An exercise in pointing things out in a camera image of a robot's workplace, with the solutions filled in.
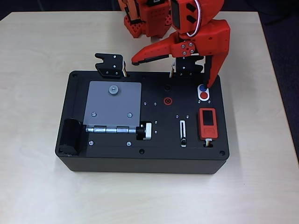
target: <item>button panel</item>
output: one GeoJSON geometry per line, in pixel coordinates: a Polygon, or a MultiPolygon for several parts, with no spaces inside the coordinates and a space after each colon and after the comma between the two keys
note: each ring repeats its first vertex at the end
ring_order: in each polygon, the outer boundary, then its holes
{"type": "Polygon", "coordinates": [[[197,93],[198,93],[198,98],[201,101],[208,101],[210,98],[210,91],[208,88],[205,88],[203,84],[198,86],[197,93]]]}

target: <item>table surface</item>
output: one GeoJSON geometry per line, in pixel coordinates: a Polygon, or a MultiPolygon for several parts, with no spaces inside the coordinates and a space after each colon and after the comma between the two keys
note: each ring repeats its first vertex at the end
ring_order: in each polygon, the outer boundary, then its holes
{"type": "Polygon", "coordinates": [[[297,224],[299,169],[257,13],[231,26],[221,71],[230,158],[214,175],[84,173],[54,153],[68,75],[157,41],[123,12],[12,13],[0,22],[0,224],[297,224]]]}

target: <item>floor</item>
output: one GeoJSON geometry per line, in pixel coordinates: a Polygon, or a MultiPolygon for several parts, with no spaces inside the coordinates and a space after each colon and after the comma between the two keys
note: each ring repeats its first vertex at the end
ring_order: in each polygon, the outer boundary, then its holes
{"type": "MultiPolygon", "coordinates": [[[[282,0],[263,1],[272,4],[282,0]]],[[[261,0],[247,2],[260,3],[261,0]]],[[[247,2],[225,0],[222,11],[256,11],[247,2]]],[[[292,10],[286,16],[259,15],[299,159],[299,3],[297,0],[283,2],[292,10]]],[[[117,0],[0,0],[0,20],[13,11],[96,10],[119,10],[119,6],[117,0]]]]}

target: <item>slot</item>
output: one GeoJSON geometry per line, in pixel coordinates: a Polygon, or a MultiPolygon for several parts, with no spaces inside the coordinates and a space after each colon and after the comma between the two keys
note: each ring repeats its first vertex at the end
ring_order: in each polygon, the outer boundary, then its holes
{"type": "Polygon", "coordinates": [[[181,147],[186,147],[187,146],[186,122],[184,120],[179,121],[179,130],[180,130],[181,147]]]}

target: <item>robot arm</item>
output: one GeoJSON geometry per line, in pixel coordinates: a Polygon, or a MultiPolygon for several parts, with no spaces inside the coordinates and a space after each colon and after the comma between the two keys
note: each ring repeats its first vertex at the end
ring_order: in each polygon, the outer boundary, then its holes
{"type": "Polygon", "coordinates": [[[171,0],[173,27],[168,38],[140,50],[132,64],[166,58],[189,57],[199,53],[211,57],[207,87],[211,87],[228,55],[230,27],[225,20],[213,20],[224,0],[171,0]]]}

